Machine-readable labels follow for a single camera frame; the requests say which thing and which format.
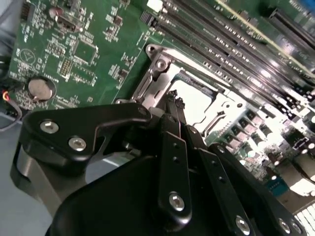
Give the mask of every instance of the integrated circuit chip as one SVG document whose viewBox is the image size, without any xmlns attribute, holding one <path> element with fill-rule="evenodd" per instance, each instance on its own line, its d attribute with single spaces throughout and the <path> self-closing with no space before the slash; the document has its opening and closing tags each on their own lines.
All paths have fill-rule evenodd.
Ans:
<svg viewBox="0 0 315 236">
<path fill-rule="evenodd" d="M 120 16 L 115 16 L 113 23 L 117 26 L 121 26 L 123 24 L 123 19 Z"/>
<path fill-rule="evenodd" d="M 73 56 L 86 64 L 91 64 L 97 50 L 96 46 L 79 39 L 74 46 Z"/>
</svg>

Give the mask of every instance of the metal lever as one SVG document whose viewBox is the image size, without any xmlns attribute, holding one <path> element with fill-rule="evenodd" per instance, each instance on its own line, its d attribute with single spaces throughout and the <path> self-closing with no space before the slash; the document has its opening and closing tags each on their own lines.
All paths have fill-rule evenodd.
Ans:
<svg viewBox="0 0 315 236">
<path fill-rule="evenodd" d="M 192 217 L 186 142 L 176 118 L 165 114 L 160 122 L 157 215 L 167 231 L 175 232 Z"/>
</svg>

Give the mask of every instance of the cable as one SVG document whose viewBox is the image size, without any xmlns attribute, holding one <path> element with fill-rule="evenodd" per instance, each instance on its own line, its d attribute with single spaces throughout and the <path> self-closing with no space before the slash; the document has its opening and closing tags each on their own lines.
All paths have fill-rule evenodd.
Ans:
<svg viewBox="0 0 315 236">
<path fill-rule="evenodd" d="M 19 105 L 15 101 L 10 99 L 10 97 L 8 95 L 8 91 L 4 91 L 2 93 L 2 98 L 4 99 L 4 101 L 6 101 L 8 104 L 10 104 L 16 110 L 17 116 L 11 124 L 9 124 L 6 127 L 0 128 L 0 132 L 7 131 L 8 129 L 15 126 L 23 116 L 21 108 L 19 107 Z"/>
<path fill-rule="evenodd" d="M 12 2 L 10 2 L 7 8 L 3 11 L 2 15 L 0 15 L 0 25 L 2 25 L 3 22 L 5 22 L 5 20 L 10 16 L 10 14 L 12 13 L 12 10 L 14 9 L 15 3 L 17 2 L 19 1 L 13 0 Z"/>
</svg>

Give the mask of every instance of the black metal bracket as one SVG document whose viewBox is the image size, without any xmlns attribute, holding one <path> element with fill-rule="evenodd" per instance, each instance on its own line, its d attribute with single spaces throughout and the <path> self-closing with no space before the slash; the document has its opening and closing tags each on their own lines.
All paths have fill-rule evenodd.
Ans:
<svg viewBox="0 0 315 236">
<path fill-rule="evenodd" d="M 125 140 L 137 158 L 87 185 L 87 165 Z M 228 150 L 135 103 L 28 115 L 11 177 L 55 216 L 49 236 L 306 236 Z"/>
<path fill-rule="evenodd" d="M 307 235 L 300 222 L 226 148 L 212 144 L 208 150 L 220 159 L 245 211 L 263 235 Z"/>
</svg>

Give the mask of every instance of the mounting hole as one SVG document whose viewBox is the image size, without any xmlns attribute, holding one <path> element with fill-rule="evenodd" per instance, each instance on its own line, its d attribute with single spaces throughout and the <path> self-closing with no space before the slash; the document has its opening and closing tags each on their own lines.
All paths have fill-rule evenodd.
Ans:
<svg viewBox="0 0 315 236">
<path fill-rule="evenodd" d="M 219 180 L 220 180 L 220 182 L 222 182 L 222 183 L 226 183 L 226 180 L 225 180 L 225 178 L 223 178 L 223 177 L 219 177 Z"/>
<path fill-rule="evenodd" d="M 174 156 L 174 157 L 173 157 L 173 161 L 174 161 L 176 164 L 179 164 L 179 159 L 178 159 L 178 157 Z"/>
<path fill-rule="evenodd" d="M 153 53 L 155 50 L 156 50 L 156 49 L 155 49 L 154 47 L 149 47 L 149 48 L 148 48 L 149 53 Z"/>
</svg>

